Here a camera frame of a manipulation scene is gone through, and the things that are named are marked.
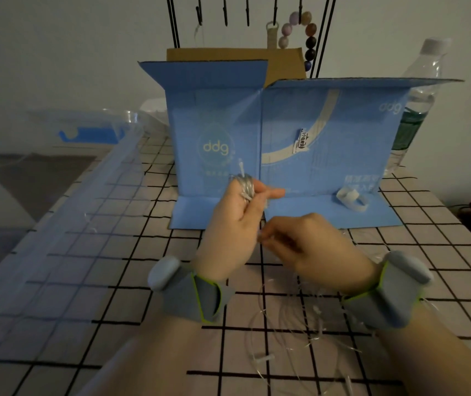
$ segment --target black hook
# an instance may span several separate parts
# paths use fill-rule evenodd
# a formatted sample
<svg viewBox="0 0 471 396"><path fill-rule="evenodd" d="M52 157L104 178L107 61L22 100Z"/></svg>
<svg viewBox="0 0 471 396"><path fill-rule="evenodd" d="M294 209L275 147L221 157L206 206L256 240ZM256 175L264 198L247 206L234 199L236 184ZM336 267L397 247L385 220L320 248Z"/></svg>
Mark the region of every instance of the black hook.
<svg viewBox="0 0 471 396"><path fill-rule="evenodd" d="M248 0L246 0L246 25L250 26L250 8L248 7Z"/></svg>
<svg viewBox="0 0 471 396"><path fill-rule="evenodd" d="M301 0L300 0L300 8L299 8L299 11L298 11L298 24L301 24L301 9L303 8L303 6L301 5Z"/></svg>
<svg viewBox="0 0 471 396"><path fill-rule="evenodd" d="M198 7L195 7L195 11L197 11L197 20L199 20L199 25L202 26L202 5L200 4L200 0Z"/></svg>
<svg viewBox="0 0 471 396"><path fill-rule="evenodd" d="M274 21L272 25L276 25L276 12L278 12L278 0L274 0Z"/></svg>
<svg viewBox="0 0 471 396"><path fill-rule="evenodd" d="M224 24L226 26L228 26L228 15L226 14L226 0L223 0L224 2L224 7L223 7L223 11L224 11Z"/></svg>

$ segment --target white sticker label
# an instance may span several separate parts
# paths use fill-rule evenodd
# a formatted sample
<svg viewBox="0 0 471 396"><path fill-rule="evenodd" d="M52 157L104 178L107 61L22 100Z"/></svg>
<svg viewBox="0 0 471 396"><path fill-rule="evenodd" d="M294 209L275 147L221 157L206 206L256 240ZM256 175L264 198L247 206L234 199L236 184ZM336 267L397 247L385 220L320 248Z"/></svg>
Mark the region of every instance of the white sticker label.
<svg viewBox="0 0 471 396"><path fill-rule="evenodd" d="M309 136L304 129L300 129L300 133L298 135L298 139L294 143L294 148L292 149L292 154L296 154L297 152L307 152L309 151L309 147L307 146L307 139Z"/></svg>

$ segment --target black bead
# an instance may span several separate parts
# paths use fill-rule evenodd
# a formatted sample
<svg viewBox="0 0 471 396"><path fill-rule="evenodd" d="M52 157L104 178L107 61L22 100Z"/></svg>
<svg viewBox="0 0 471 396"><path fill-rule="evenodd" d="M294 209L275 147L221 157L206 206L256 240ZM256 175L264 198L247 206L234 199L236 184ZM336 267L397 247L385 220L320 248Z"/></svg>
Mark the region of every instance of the black bead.
<svg viewBox="0 0 471 396"><path fill-rule="evenodd" d="M315 57L316 57L316 51L311 50L311 49L305 51L305 59L307 61L312 61Z"/></svg>
<svg viewBox="0 0 471 396"><path fill-rule="evenodd" d="M305 46L311 50L316 46L316 38L314 36L308 37L307 40L305 41Z"/></svg>

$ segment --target bottle cap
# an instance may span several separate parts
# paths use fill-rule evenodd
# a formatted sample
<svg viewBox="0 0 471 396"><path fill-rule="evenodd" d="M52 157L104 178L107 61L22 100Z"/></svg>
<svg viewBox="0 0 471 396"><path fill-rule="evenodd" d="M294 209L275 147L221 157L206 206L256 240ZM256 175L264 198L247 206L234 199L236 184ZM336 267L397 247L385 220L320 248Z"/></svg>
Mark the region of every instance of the bottle cap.
<svg viewBox="0 0 471 396"><path fill-rule="evenodd" d="M423 55L444 55L448 52L451 44L452 39L450 38L430 37L424 41L420 53Z"/></svg>

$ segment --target forearm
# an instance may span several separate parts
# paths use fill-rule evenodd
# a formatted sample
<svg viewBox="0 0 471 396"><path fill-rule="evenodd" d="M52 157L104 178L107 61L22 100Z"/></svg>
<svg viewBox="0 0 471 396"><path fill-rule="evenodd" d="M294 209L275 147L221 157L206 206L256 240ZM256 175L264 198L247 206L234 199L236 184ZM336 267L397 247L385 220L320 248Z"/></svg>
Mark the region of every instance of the forearm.
<svg viewBox="0 0 471 396"><path fill-rule="evenodd" d="M182 379L195 353L201 323L161 312L107 362L80 395L184 394Z"/></svg>
<svg viewBox="0 0 471 396"><path fill-rule="evenodd" d="M471 350L424 305L406 328L377 334L410 394L471 394Z"/></svg>

